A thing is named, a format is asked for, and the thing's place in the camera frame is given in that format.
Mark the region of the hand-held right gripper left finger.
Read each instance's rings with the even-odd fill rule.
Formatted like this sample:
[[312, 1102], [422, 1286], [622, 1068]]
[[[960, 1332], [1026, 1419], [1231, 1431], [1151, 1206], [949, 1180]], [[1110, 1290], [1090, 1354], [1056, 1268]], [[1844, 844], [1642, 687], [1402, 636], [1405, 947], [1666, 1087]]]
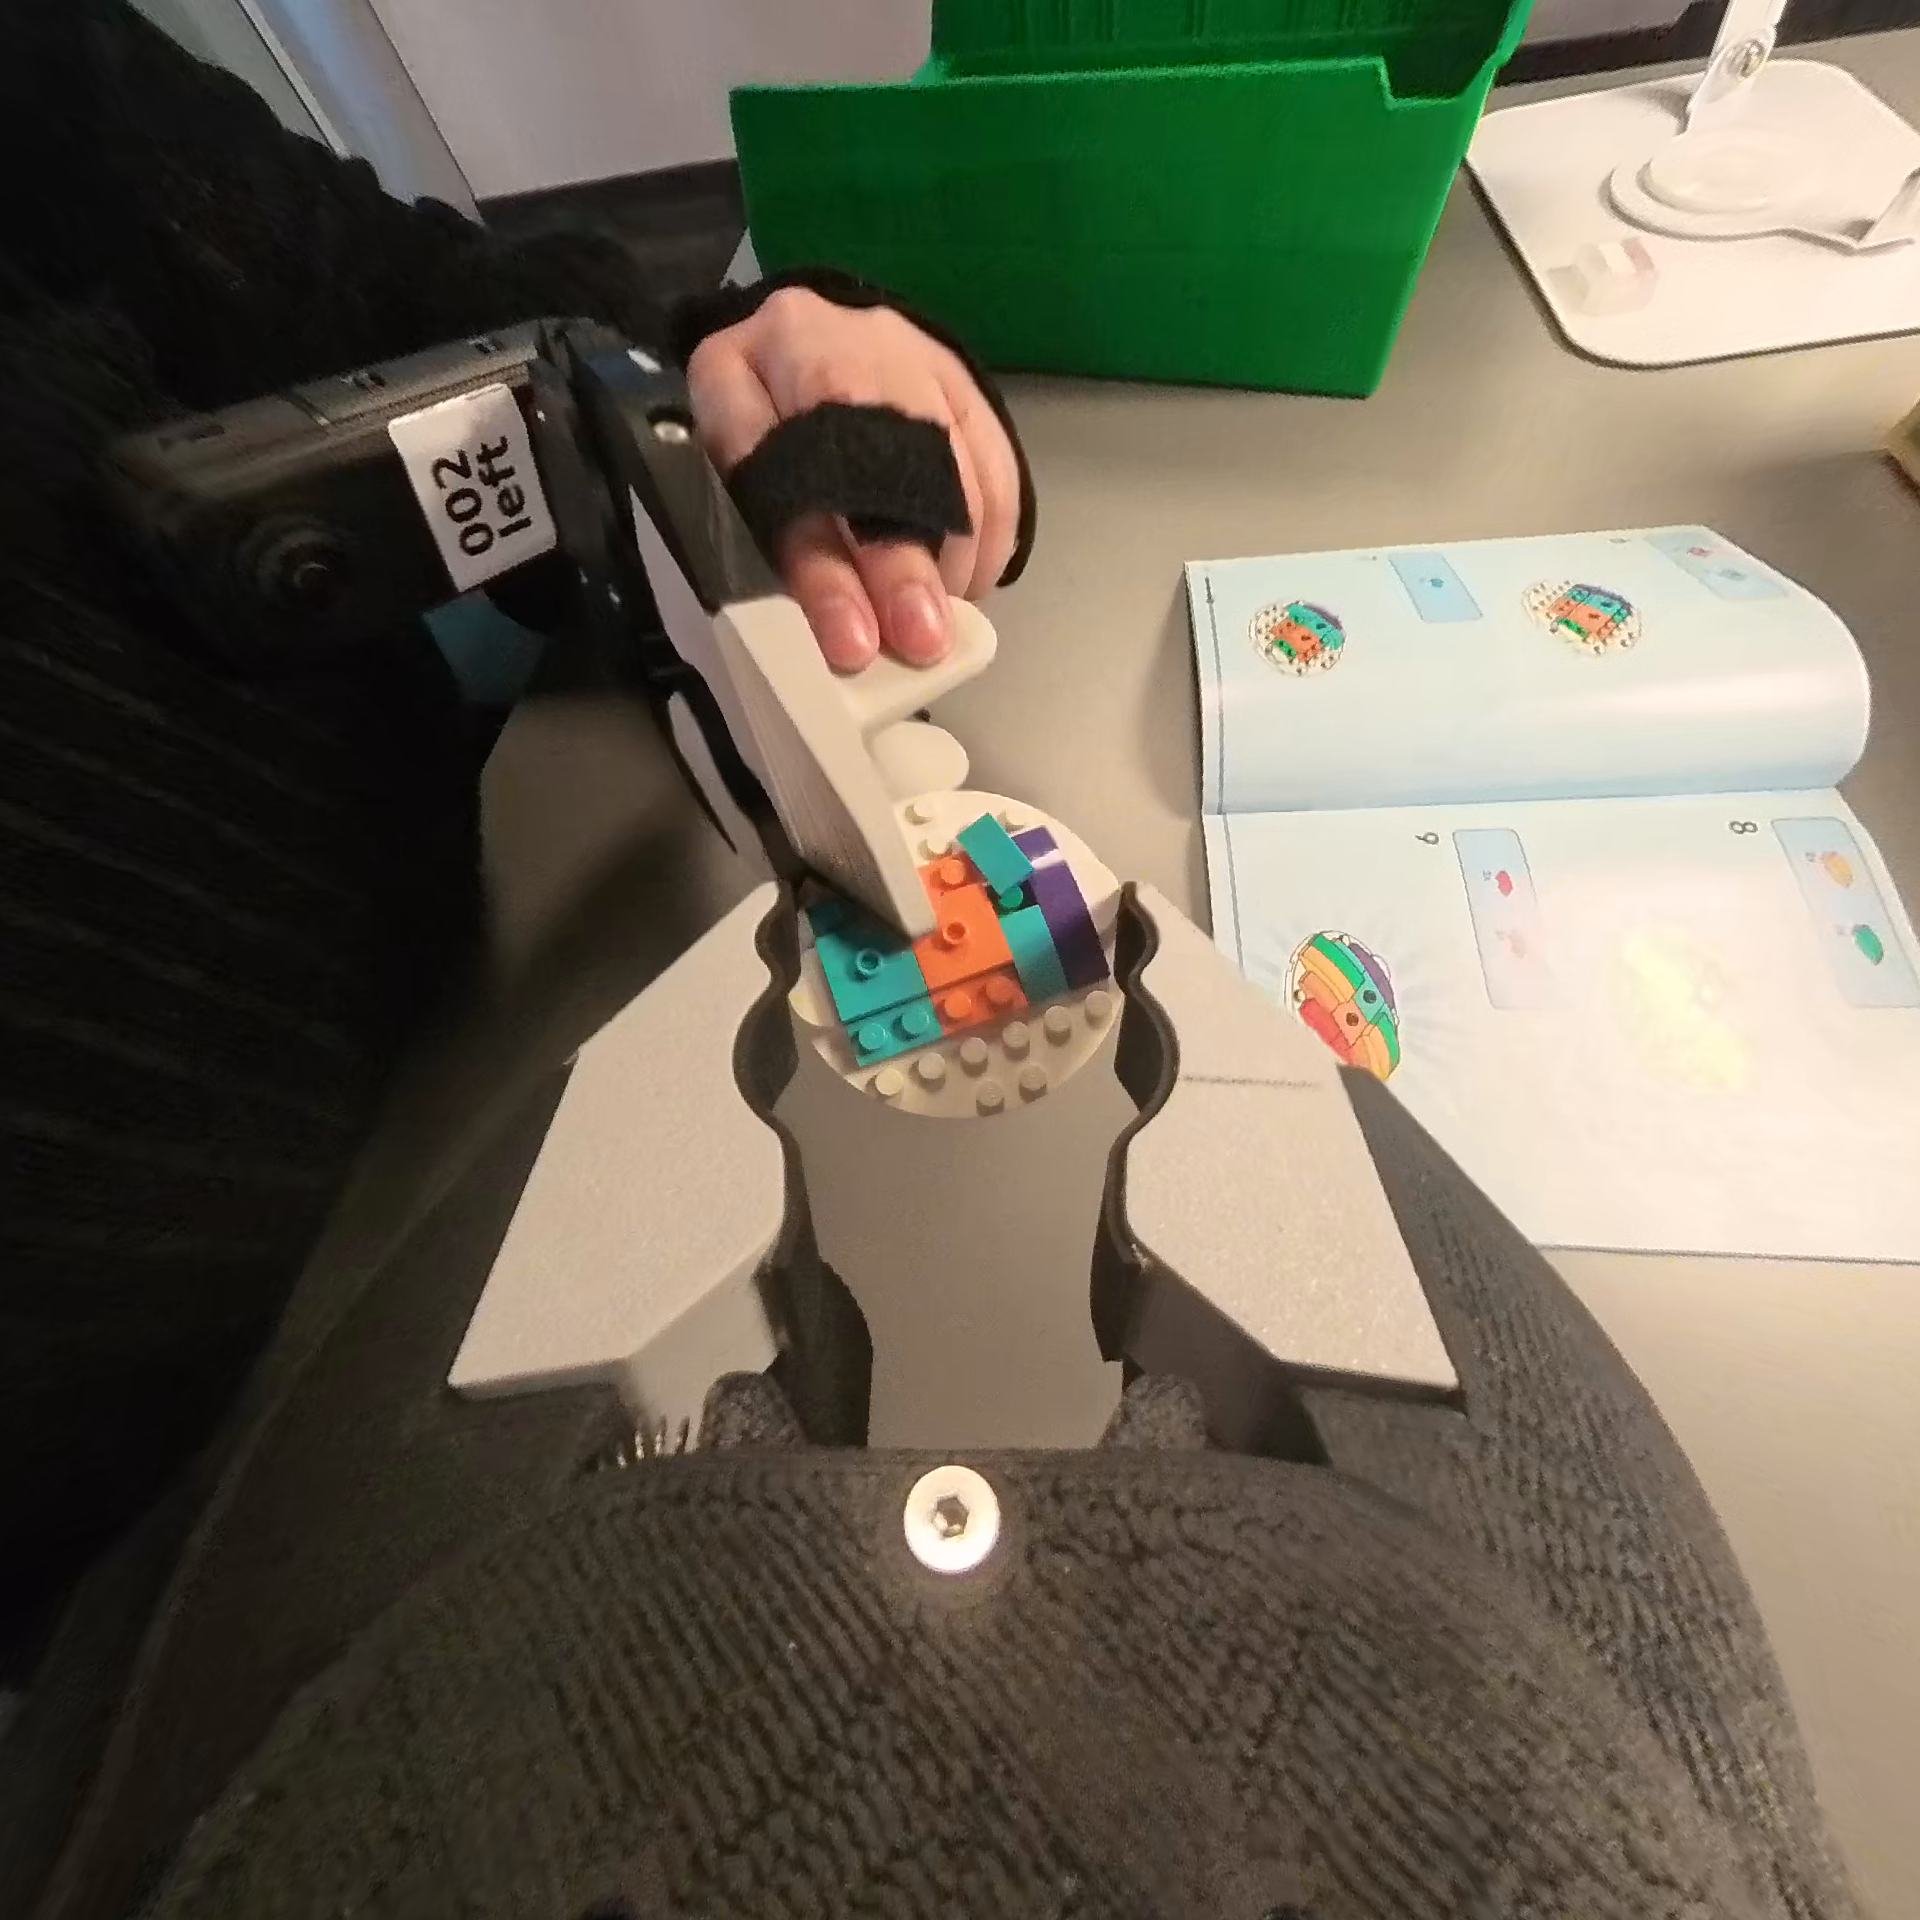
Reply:
[[607, 1387], [666, 1450], [696, 1438], [717, 1379], [774, 1373], [810, 1440], [867, 1444], [874, 1341], [776, 1115], [797, 971], [796, 900], [763, 883], [578, 1047], [454, 1395]]

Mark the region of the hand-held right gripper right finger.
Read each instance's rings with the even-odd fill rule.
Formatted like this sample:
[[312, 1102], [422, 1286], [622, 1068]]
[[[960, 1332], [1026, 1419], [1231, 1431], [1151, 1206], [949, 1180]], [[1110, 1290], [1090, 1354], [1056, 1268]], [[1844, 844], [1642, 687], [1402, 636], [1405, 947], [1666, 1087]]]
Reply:
[[1192, 1390], [1206, 1440], [1322, 1461], [1312, 1396], [1462, 1411], [1333, 1051], [1150, 884], [1117, 898], [1108, 1160], [1090, 1322], [1130, 1380]]

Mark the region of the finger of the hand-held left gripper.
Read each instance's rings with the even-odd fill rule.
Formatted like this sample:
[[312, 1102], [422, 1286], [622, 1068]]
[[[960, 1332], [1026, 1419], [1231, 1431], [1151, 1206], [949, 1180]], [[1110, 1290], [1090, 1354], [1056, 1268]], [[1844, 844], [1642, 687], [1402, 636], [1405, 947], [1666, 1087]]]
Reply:
[[750, 598], [714, 615], [714, 643], [789, 846], [807, 870], [908, 942], [935, 909], [868, 739], [804, 615]]

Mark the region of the round white lego plate build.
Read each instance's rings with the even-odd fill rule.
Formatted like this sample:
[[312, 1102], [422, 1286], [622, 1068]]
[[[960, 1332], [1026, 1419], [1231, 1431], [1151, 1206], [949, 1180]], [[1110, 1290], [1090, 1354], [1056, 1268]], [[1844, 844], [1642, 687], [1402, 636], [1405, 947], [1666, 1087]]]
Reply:
[[[1000, 912], [956, 834], [996, 813], [1035, 863]], [[908, 942], [842, 895], [800, 912], [803, 1037], [894, 1112], [987, 1120], [1059, 1092], [1117, 1035], [1119, 883], [1045, 811], [974, 788], [928, 791], [895, 816], [935, 909]]]

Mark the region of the person's left forearm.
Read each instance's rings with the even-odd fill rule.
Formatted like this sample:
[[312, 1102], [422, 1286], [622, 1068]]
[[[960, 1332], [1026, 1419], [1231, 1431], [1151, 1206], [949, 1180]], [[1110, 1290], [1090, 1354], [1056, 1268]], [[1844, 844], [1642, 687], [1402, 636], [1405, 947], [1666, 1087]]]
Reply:
[[606, 235], [398, 202], [128, 5], [4, 5], [2, 29], [6, 456], [547, 317], [680, 362], [759, 300], [668, 303]]

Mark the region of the person's left hand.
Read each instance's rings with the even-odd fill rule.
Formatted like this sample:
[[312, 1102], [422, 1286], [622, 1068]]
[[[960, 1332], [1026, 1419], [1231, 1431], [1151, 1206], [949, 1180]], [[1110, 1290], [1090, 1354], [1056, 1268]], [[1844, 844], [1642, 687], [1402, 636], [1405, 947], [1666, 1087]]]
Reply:
[[894, 309], [850, 309], [807, 288], [767, 295], [688, 359], [691, 412], [715, 468], [732, 474], [787, 419], [827, 402], [895, 410], [947, 431], [968, 530], [939, 555], [861, 543], [845, 522], [807, 515], [774, 543], [783, 588], [827, 666], [878, 656], [933, 666], [954, 646], [954, 600], [981, 600], [1016, 551], [1016, 445], [962, 359]]

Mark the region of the green plastic bin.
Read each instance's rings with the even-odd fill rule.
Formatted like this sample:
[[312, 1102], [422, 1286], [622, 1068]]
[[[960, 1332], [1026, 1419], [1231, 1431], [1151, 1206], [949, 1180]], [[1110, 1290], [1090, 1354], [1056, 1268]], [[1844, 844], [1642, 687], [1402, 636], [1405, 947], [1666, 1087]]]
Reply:
[[1528, 3], [942, 3], [899, 82], [735, 86], [766, 274], [995, 368], [1366, 397]]

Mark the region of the person's black knit sweater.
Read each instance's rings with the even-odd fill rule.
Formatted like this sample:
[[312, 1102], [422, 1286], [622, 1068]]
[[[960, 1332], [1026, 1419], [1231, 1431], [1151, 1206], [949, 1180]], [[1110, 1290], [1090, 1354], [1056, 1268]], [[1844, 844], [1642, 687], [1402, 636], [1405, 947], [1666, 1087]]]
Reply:
[[221, 1423], [477, 909], [442, 650], [202, 661], [98, 491], [147, 412], [4, 362], [6, 1690]]

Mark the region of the open light blue instruction booklet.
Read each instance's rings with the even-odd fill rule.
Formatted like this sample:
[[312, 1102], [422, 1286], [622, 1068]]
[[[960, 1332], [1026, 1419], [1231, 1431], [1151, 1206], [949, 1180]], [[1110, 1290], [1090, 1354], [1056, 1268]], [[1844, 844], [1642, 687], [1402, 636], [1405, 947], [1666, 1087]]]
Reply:
[[1702, 525], [1184, 566], [1216, 943], [1534, 1244], [1918, 1259], [1846, 627]]

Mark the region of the wooden book stand white legs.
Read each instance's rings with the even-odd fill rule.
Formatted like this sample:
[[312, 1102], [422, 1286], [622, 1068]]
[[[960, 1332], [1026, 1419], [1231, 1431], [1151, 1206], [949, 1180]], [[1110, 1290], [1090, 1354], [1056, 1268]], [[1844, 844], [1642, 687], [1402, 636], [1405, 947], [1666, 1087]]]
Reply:
[[1480, 116], [1467, 166], [1567, 343], [1680, 368], [1918, 330], [1918, 133], [1732, 3], [1696, 80]]

